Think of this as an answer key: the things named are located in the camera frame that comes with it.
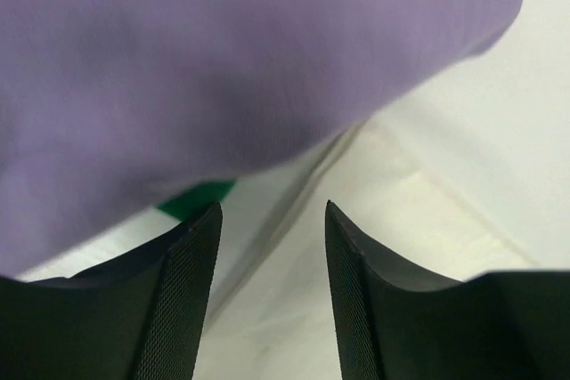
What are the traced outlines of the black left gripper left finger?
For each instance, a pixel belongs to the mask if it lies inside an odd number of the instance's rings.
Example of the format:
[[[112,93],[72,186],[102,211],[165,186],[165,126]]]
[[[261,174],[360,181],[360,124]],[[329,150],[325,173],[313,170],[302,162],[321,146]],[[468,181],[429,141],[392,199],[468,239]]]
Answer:
[[[214,204],[73,277],[2,279],[2,378],[191,378],[222,221]]]

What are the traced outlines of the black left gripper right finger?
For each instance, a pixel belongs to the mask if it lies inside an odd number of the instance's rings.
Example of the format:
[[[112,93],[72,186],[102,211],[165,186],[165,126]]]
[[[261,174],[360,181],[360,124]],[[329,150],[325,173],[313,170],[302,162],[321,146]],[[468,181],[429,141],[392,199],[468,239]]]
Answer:
[[[383,246],[333,203],[325,247],[343,378],[568,378],[567,271],[460,282]]]

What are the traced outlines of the green t shirt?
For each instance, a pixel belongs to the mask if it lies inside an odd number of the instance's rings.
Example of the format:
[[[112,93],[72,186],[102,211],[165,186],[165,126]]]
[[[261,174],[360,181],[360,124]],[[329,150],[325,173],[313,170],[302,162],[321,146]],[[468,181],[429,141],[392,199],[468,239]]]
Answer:
[[[179,222],[191,219],[212,204],[221,203],[230,193],[235,181],[203,182],[169,199],[156,208]]]

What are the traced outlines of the white t shirt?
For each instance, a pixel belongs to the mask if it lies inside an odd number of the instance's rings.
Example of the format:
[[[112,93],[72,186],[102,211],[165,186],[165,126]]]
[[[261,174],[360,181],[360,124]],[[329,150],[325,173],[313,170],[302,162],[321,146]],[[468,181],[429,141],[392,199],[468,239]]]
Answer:
[[[568,228],[549,239],[533,213],[507,233],[469,206],[373,118],[335,141],[238,181],[223,228],[198,379],[345,379],[325,247],[335,204],[407,260],[466,282],[496,271],[567,271]]]

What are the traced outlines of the purple t shirt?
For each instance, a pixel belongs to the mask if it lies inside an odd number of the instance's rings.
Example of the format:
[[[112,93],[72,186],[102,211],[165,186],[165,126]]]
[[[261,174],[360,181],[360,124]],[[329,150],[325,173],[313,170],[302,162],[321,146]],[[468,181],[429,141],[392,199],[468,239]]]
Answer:
[[[289,160],[491,48],[522,0],[1,0],[1,272]]]

